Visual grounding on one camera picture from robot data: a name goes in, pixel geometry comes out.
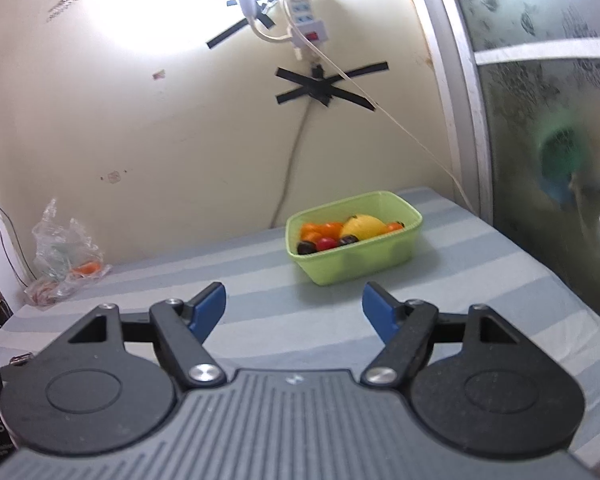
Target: gray gripper base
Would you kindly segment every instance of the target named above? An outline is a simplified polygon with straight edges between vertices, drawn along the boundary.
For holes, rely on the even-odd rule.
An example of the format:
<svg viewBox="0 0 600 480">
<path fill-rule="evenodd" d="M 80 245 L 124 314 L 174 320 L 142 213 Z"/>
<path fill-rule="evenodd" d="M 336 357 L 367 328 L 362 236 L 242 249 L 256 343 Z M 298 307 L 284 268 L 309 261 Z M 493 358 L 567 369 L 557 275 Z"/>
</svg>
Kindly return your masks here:
<svg viewBox="0 0 600 480">
<path fill-rule="evenodd" d="M 565 452 L 473 458 L 438 443 L 395 392 L 347 370 L 241 370 L 187 394 L 173 418 L 126 449 L 92 458 L 20 450 L 0 480 L 592 480 Z"/>
</svg>

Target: white cable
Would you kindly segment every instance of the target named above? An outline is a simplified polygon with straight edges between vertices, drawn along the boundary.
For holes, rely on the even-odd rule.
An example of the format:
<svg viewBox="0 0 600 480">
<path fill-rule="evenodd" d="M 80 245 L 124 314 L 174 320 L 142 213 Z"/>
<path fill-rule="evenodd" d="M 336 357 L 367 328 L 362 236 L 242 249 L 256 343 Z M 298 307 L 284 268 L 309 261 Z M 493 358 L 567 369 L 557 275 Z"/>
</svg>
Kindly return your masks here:
<svg viewBox="0 0 600 480">
<path fill-rule="evenodd" d="M 431 160 L 433 160 L 437 165 L 439 165 L 440 168 L 442 168 L 442 170 L 448 174 L 449 177 L 451 177 L 451 180 L 454 182 L 454 184 L 456 184 L 456 187 L 458 188 L 458 191 L 460 192 L 460 195 L 462 195 L 462 199 L 464 200 L 464 203 L 466 204 L 466 206 L 469 208 L 469 211 L 471 211 L 471 213 L 473 213 L 474 215 L 477 216 L 477 214 L 475 213 L 475 210 L 473 208 L 473 206 L 471 205 L 471 202 L 469 202 L 469 199 L 466 196 L 466 193 L 464 192 L 464 189 L 462 188 L 462 185 L 460 184 L 460 182 L 458 181 L 458 179 L 456 179 L 456 177 L 454 176 L 453 173 L 451 173 L 445 166 L 444 164 L 442 164 L 442 162 L 440 162 L 438 160 L 438 158 L 431 153 L 431 151 L 429 151 L 429 149 L 423 144 L 421 143 L 409 130 L 407 130 L 404 126 L 402 126 L 389 112 L 387 112 L 384 108 L 382 108 L 378 102 L 373 99 L 368 93 L 366 93 L 361 87 L 360 85 L 358 85 L 355 81 L 353 81 L 352 78 L 350 78 L 345 72 L 344 70 L 342 70 L 339 66 L 337 66 L 331 59 L 329 59 L 323 51 L 321 51 L 318 47 L 316 47 L 310 40 L 308 40 L 304 34 L 300 31 L 300 29 L 298 28 L 298 26 L 294 23 L 292 17 L 291 17 L 291 12 L 289 11 L 288 5 L 286 0 L 280 0 L 280 2 L 282 3 L 282 10 L 284 12 L 284 15 L 286 17 L 286 20 L 289 22 L 289 26 L 291 27 L 291 29 L 293 29 L 293 31 L 298 35 L 298 37 L 302 40 L 302 42 L 304 44 L 306 44 L 306 46 L 308 46 L 313 52 L 315 52 L 318 56 L 320 56 L 321 58 L 323 58 L 324 60 L 328 61 L 335 69 L 336 72 L 338 72 L 338 74 L 340 74 L 340 76 L 342 76 L 345 80 L 347 81 L 351 81 L 351 83 L 353 83 L 353 85 L 360 90 L 360 92 L 362 93 L 362 95 L 364 97 L 366 97 L 369 102 L 371 102 L 371 104 L 373 106 L 375 106 L 378 110 L 380 110 L 382 113 L 384 113 L 387 117 L 389 117 L 389 119 L 391 119 L 402 131 L 404 131 L 408 136 L 411 137 L 411 139 L 415 140 L 417 145 L 419 145 L 426 153 L 427 155 L 429 155 L 431 157 Z"/>
<path fill-rule="evenodd" d="M 269 41 L 269 43 L 286 43 L 291 40 L 291 34 L 285 34 L 284 36 L 269 36 L 264 32 L 261 32 L 256 25 L 256 20 L 253 18 L 247 18 L 247 22 L 251 26 L 251 30 L 261 40 Z"/>
</svg>

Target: electrical wire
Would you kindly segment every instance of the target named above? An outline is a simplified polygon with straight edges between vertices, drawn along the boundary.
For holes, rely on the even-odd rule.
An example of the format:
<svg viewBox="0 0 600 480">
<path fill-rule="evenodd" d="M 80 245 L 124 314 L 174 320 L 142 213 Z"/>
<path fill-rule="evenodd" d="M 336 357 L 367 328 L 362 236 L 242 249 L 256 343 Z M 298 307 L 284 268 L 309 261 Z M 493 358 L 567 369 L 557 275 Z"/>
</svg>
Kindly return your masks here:
<svg viewBox="0 0 600 480">
<path fill-rule="evenodd" d="M 2 236 L 2 231 L 0 229 L 0 244 L 2 245 L 2 250 L 4 251 L 4 255 L 7 257 L 7 262 L 9 263 L 9 266 L 11 267 L 11 270 L 13 271 L 13 273 L 15 274 L 16 278 L 18 279 L 18 281 L 26 288 L 27 284 L 23 281 L 23 279 L 20 277 L 20 275 L 18 274 L 18 271 L 16 270 L 16 268 L 13 266 L 13 263 L 9 257 L 9 253 L 7 252 L 7 247 L 5 247 L 4 245 L 4 237 Z"/>
<path fill-rule="evenodd" d="M 474 215 L 477 216 L 473 206 L 471 205 L 471 202 L 469 202 L 469 199 L 467 198 L 467 195 L 464 192 L 464 189 L 462 188 L 462 185 L 460 184 L 460 182 L 456 178 L 456 176 L 453 173 L 451 173 L 445 167 L 445 165 L 442 164 L 442 162 L 440 162 L 438 160 L 438 158 L 422 142 L 420 142 L 416 138 L 415 135 L 413 135 L 409 130 L 407 130 L 407 128 L 402 126 L 389 112 L 387 112 L 384 108 L 382 108 L 375 99 L 373 99 L 368 93 L 366 93 L 364 91 L 364 89 L 362 89 L 362 87 L 360 87 L 360 85 L 358 85 L 358 83 L 353 81 L 353 79 L 350 78 L 344 72 L 344 70 L 342 70 L 339 66 L 337 66 L 334 61 L 332 61 L 318 47 L 316 47 L 310 40 L 308 40 L 304 36 L 304 34 L 300 31 L 298 26 L 294 23 L 294 20 L 291 17 L 291 12 L 289 11 L 289 8 L 288 8 L 287 0 L 280 0 L 280 2 L 282 3 L 282 10 L 286 17 L 286 20 L 289 23 L 289 27 L 291 27 L 291 29 L 298 35 L 298 38 L 300 38 L 302 40 L 302 42 L 304 44 L 306 44 L 306 46 L 308 46 L 314 53 L 316 53 L 318 56 L 320 56 L 320 58 L 326 60 L 330 65 L 332 65 L 334 67 L 334 69 L 336 69 L 336 72 L 338 72 L 338 74 L 340 74 L 340 76 L 342 76 L 343 79 L 345 79 L 346 81 L 350 81 L 358 90 L 360 90 L 362 95 L 364 97 L 366 97 L 373 106 L 375 106 L 378 110 L 380 110 L 383 114 L 385 114 L 393 123 L 395 123 L 396 126 L 398 126 L 402 131 L 404 131 L 408 136 L 410 136 L 411 139 L 415 140 L 417 145 L 419 145 L 427 153 L 427 155 L 430 156 L 431 160 L 433 160 L 446 174 L 448 174 L 449 177 L 451 177 L 451 180 L 453 181 L 454 184 L 456 184 L 456 187 L 458 188 L 458 191 L 460 192 L 460 195 L 462 196 L 462 199 L 464 200 L 464 203 L 466 204 L 467 208 L 469 209 L 469 211 L 471 211 L 471 213 L 473 213 Z"/>
<path fill-rule="evenodd" d="M 247 23 L 249 23 L 251 30 L 261 40 L 268 41 L 269 43 L 286 43 L 291 40 L 291 34 L 285 34 L 284 36 L 269 36 L 268 34 L 265 34 L 258 28 L 256 20 L 253 18 L 247 18 Z"/>
<path fill-rule="evenodd" d="M 306 108 L 304 109 L 304 113 L 302 114 L 302 118 L 300 119 L 298 130 L 296 131 L 296 138 L 294 139 L 294 144 L 291 147 L 291 152 L 289 153 L 289 158 L 286 163 L 286 174 L 284 184 L 282 187 L 282 194 L 280 195 L 280 199 L 278 200 L 278 204 L 276 205 L 276 210 L 271 218 L 269 229 L 273 229 L 276 226 L 276 223 L 278 222 L 278 217 L 280 216 L 280 211 L 282 210 L 282 206 L 285 205 L 286 197 L 289 194 L 289 186 L 291 185 L 291 174 L 293 173 L 294 167 L 296 165 L 296 153 L 298 152 L 298 146 L 300 145 L 300 139 L 302 138 L 302 134 L 306 130 L 307 119 L 309 117 L 309 112 L 311 111 L 311 107 L 313 104 L 314 99 L 309 97 L 309 101 L 306 104 Z"/>
<path fill-rule="evenodd" d="M 11 307 L 6 303 L 6 301 L 3 301 L 1 298 L 0 309 L 2 310 L 2 313 L 7 317 L 7 319 L 13 316 L 13 310 L 11 310 Z"/>
<path fill-rule="evenodd" d="M 4 209 L 2 209 L 1 207 L 0 207 L 0 212 L 9 221 L 9 224 L 11 225 L 11 230 L 13 231 L 13 236 L 16 238 L 16 243 L 18 244 L 18 250 L 20 251 L 20 256 L 22 257 L 22 261 L 24 262 L 29 273 L 33 276 L 33 279 L 35 280 L 36 275 L 33 273 L 33 270 L 31 270 L 31 267 L 29 267 L 29 263 L 27 262 L 27 259 L 24 255 L 24 251 L 22 250 L 22 245 L 20 244 L 20 238 L 18 238 L 18 232 L 16 231 L 16 226 L 13 225 L 13 221 L 11 220 L 11 217 L 9 215 L 7 215 L 6 211 Z"/>
</svg>

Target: plastic bag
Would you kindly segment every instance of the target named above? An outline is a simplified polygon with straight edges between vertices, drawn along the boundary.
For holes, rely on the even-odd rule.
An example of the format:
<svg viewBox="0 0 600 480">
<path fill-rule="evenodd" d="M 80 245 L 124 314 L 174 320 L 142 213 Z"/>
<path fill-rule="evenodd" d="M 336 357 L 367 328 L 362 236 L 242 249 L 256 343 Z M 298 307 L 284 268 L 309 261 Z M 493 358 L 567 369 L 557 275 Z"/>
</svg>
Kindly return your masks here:
<svg viewBox="0 0 600 480">
<path fill-rule="evenodd" d="M 69 228 L 56 224 L 56 211 L 54 198 L 31 231 L 36 239 L 33 264 L 42 275 L 25 293 L 39 306 L 64 300 L 111 269 L 104 264 L 102 251 L 87 236 L 84 227 L 75 218 L 71 218 Z"/>
</svg>

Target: orange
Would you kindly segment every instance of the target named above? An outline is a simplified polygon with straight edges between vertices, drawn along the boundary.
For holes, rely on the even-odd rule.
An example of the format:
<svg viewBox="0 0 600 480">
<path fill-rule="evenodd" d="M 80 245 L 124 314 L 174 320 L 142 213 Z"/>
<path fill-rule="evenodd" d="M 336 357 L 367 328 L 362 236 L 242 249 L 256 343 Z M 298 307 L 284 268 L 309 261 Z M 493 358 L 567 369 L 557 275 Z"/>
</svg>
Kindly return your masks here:
<svg viewBox="0 0 600 480">
<path fill-rule="evenodd" d="M 304 236 L 301 237 L 301 240 L 303 242 L 313 242 L 315 244 L 321 238 L 324 238 L 321 233 L 319 233 L 318 231 L 312 231 L 309 233 L 305 233 Z"/>
<path fill-rule="evenodd" d="M 309 233 L 319 233 L 320 226 L 318 224 L 302 224 L 300 228 L 300 239 L 304 240 L 304 235 Z"/>
<path fill-rule="evenodd" d="M 340 238 L 340 231 L 342 231 L 342 222 L 328 222 L 322 224 L 318 230 L 325 238 L 333 238 L 334 240 Z"/>
</svg>

